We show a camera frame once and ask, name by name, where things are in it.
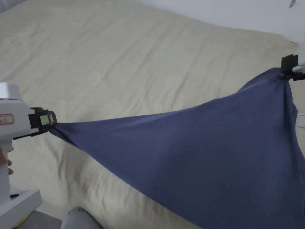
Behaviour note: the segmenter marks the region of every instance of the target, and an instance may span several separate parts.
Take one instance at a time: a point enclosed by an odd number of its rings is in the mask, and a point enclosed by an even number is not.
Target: red label
[[[0,125],[14,124],[14,117],[12,114],[0,114]]]

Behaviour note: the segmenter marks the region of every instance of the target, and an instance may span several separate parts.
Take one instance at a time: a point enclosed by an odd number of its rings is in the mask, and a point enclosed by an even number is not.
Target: gray pant leg
[[[63,220],[61,229],[102,229],[83,208],[73,208]]]

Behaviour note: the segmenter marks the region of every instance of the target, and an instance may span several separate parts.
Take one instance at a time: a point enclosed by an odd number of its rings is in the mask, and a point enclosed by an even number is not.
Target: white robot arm
[[[54,112],[29,108],[18,86],[0,83],[0,147],[4,157],[12,150],[12,140],[47,132],[56,123]],[[23,191],[11,198],[8,166],[0,166],[0,228],[11,229],[42,203],[39,190]]]
[[[299,44],[294,55],[282,58],[281,78],[293,81],[305,79],[305,41]],[[305,114],[298,115],[296,125],[305,128]]]

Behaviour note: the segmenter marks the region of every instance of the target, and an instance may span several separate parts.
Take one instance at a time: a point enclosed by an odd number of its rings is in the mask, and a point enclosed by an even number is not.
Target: mattress
[[[0,14],[0,80],[59,122],[196,106],[236,92],[296,49],[279,35],[120,0],[28,0]],[[291,87],[301,113],[305,84]],[[304,130],[297,134],[305,149]],[[105,228],[197,228],[50,133],[13,144],[11,186],[39,188],[42,212],[62,219],[81,206]]]

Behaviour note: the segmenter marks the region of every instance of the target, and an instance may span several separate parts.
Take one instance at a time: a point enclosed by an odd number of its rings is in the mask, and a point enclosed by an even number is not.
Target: blue fabric
[[[289,83],[271,69],[197,107],[58,123],[51,133],[203,228],[304,229],[296,115]]]

